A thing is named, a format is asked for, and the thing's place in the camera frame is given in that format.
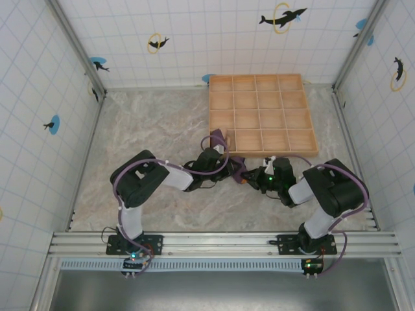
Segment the left controller board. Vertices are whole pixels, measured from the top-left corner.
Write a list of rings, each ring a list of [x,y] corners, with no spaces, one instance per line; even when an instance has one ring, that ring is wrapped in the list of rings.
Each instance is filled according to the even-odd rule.
[[[146,268],[151,259],[152,257],[145,251],[133,252],[124,259],[122,268],[137,273]]]

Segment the aluminium floor rail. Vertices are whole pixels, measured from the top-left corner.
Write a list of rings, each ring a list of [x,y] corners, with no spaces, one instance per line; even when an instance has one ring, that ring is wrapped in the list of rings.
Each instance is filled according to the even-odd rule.
[[[82,165],[80,167],[80,172],[78,174],[78,179],[77,179],[77,184],[76,184],[76,187],[75,187],[75,192],[74,192],[73,197],[71,199],[70,210],[67,214],[67,222],[65,224],[65,229],[64,229],[65,232],[68,232],[71,229],[71,226],[72,226],[73,215],[75,213],[75,207],[76,207],[76,204],[77,204],[78,194],[80,192],[80,186],[81,186],[81,183],[82,183],[82,178],[84,177],[84,172],[85,172],[85,169],[86,169],[86,165],[88,163],[88,157],[89,157],[89,153],[90,153],[91,146],[92,146],[92,143],[93,143],[93,139],[94,139],[94,136],[95,136],[95,132],[96,132],[96,129],[97,129],[97,124],[99,122],[102,107],[104,105],[104,101],[107,97],[107,94],[108,94],[108,92],[105,91],[103,97],[98,101],[99,108],[98,108],[97,114],[96,114],[96,116],[93,120],[92,127],[91,127],[89,137],[88,137],[88,143],[86,145],[84,157],[83,157],[82,162],[81,162]]]
[[[359,162],[359,157],[355,149],[353,137],[351,136],[351,132],[350,132],[347,120],[342,110],[342,105],[340,103],[340,100],[338,99],[337,94],[334,91],[331,93],[331,98],[333,100],[333,105],[335,107],[335,111],[336,111],[336,114],[337,114],[337,117],[340,123],[340,129],[342,130],[342,134],[346,142],[346,147],[348,149],[348,154],[351,160],[353,171],[361,179],[361,181],[365,183],[366,188],[369,189],[364,172],[362,171],[361,164]],[[363,213],[366,217],[367,230],[368,231],[380,231],[381,228],[379,227],[379,223],[374,213],[371,200],[369,200],[369,203],[367,204]]]

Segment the purple sock orange cuff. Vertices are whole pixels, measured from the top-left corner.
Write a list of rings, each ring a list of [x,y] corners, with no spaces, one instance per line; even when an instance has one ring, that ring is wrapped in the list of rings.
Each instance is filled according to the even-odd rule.
[[[244,157],[240,157],[240,156],[234,156],[231,157],[230,162],[231,162],[231,166],[232,166],[232,162],[236,161],[236,162],[240,162],[240,163],[244,163],[245,164],[245,158]],[[232,167],[232,173],[231,174],[240,174],[242,176],[242,181],[241,182],[237,182],[238,184],[243,184],[246,182],[246,180],[244,179],[244,172],[234,172],[233,171],[233,167]]]

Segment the controller board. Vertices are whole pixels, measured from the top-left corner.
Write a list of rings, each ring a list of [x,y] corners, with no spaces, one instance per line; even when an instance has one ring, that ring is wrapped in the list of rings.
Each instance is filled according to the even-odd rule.
[[[322,257],[314,259],[302,259],[301,265],[304,275],[314,275],[315,273],[319,274],[322,273],[324,269],[324,260]]]
[[[145,251],[133,252],[124,259],[122,268],[137,273],[146,268],[151,259],[152,257]]]

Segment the aluminium frame post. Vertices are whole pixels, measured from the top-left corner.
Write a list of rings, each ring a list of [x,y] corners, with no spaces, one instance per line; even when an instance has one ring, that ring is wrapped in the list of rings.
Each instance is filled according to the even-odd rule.
[[[378,24],[380,18],[382,17],[385,9],[387,8],[390,0],[376,0],[375,4],[370,12],[369,16],[366,19],[366,23],[363,26],[362,30],[357,36],[357,41],[352,47],[344,65],[342,66],[340,73],[338,74],[335,82],[332,84],[331,88],[334,93],[338,93],[339,89],[345,83],[347,76],[349,75],[351,69],[356,64],[359,56],[363,52],[365,46],[371,36],[374,34],[376,25]]]
[[[45,3],[48,6],[49,10],[52,12],[52,15],[64,33],[73,52],[82,64],[86,76],[91,81],[92,88],[97,92],[99,98],[103,98],[103,96],[106,94],[106,89],[97,74],[95,66],[91,62],[85,48],[82,46],[81,41],[79,40],[74,28],[66,16],[61,4],[58,0],[45,0]]]

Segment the steel panel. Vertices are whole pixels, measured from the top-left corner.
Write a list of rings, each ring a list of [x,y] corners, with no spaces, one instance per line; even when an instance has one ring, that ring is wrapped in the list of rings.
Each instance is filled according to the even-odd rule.
[[[64,271],[51,311],[398,311],[375,263],[323,277],[272,272]]]

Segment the dolphin blue circle sticker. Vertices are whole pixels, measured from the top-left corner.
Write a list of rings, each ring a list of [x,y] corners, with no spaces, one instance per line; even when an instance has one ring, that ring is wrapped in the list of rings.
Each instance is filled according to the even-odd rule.
[[[43,125],[44,130],[48,130],[51,135],[56,135],[60,128],[60,117],[54,115],[49,123]]]
[[[97,71],[99,70],[106,71],[106,72],[110,71],[108,67],[104,66],[107,63],[107,60],[105,58],[102,58],[99,56],[93,56],[90,58],[90,61],[95,66]]]

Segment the right controller board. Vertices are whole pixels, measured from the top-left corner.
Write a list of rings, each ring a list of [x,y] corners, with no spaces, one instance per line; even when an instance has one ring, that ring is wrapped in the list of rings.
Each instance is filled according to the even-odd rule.
[[[302,259],[301,265],[304,275],[314,275],[315,273],[319,274],[322,273],[324,269],[324,260],[322,257],[314,259]]]

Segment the aluminium mounting rail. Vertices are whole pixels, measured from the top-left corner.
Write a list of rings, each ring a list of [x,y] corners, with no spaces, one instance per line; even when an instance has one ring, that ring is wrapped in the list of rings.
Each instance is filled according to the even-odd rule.
[[[268,243],[277,233],[162,233],[161,258],[267,258],[278,257]],[[55,233],[51,257],[105,257],[106,246],[99,232]],[[334,234],[338,251],[346,246],[345,259],[400,258],[401,247],[393,232],[352,231]]]

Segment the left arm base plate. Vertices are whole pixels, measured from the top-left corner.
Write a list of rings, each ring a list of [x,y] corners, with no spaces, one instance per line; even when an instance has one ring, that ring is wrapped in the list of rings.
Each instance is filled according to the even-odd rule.
[[[163,247],[162,235],[142,234],[141,236],[135,238],[134,242],[147,248],[153,255],[161,255]],[[129,242],[121,234],[110,235],[108,237],[106,246],[107,255],[127,255],[138,251],[139,247]]]

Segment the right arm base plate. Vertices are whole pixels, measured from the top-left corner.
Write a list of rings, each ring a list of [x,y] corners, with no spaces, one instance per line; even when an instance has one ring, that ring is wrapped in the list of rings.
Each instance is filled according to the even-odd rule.
[[[311,239],[300,234],[277,235],[276,245],[280,255],[336,255],[337,245],[333,235]]]

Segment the wooden compartment tray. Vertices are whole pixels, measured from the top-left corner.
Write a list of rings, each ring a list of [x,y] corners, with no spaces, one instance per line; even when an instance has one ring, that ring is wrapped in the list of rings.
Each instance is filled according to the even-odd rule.
[[[318,155],[299,74],[210,76],[209,131],[221,128],[235,156]]]

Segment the purple sock tan toe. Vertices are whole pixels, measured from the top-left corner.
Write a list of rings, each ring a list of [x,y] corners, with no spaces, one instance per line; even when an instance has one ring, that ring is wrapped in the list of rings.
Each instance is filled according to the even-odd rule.
[[[223,146],[223,147],[225,147],[227,145],[226,135],[223,134],[221,129],[213,130],[210,133],[210,147],[213,148],[217,145]]]

